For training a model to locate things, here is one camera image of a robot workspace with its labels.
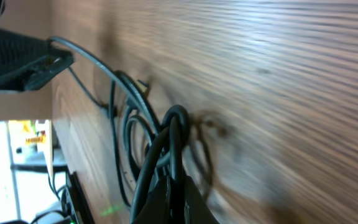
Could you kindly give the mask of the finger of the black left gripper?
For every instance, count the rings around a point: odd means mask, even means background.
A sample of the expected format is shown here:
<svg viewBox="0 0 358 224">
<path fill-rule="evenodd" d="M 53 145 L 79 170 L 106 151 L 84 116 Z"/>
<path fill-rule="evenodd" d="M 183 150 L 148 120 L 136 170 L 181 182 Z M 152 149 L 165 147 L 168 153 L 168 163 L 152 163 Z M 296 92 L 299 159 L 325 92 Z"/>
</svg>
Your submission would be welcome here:
<svg viewBox="0 0 358 224">
<path fill-rule="evenodd" d="M 0 91 L 39 90 L 73 62 L 48 40 L 0 29 Z"/>
</svg>

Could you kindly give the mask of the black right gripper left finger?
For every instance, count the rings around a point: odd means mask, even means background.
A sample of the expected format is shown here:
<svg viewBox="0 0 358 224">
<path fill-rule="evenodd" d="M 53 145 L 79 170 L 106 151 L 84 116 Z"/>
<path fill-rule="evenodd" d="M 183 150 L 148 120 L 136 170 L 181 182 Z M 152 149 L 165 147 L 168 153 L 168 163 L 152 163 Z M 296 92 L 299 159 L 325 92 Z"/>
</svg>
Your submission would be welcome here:
<svg viewBox="0 0 358 224">
<path fill-rule="evenodd" d="M 170 201 L 170 179 L 160 179 L 153 191 L 149 193 L 145 205 L 132 223 L 168 224 L 170 219 Z"/>
</svg>

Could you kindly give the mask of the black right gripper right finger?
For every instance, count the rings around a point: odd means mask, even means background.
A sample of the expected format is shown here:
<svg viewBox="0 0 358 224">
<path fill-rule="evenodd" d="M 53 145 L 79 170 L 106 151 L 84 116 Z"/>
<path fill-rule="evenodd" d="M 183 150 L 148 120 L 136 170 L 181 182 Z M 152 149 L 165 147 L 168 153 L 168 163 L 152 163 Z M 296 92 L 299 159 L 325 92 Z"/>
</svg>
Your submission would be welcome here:
<svg viewBox="0 0 358 224">
<path fill-rule="evenodd" d="M 184 178 L 185 224 L 219 224 L 190 176 Z"/>
</svg>

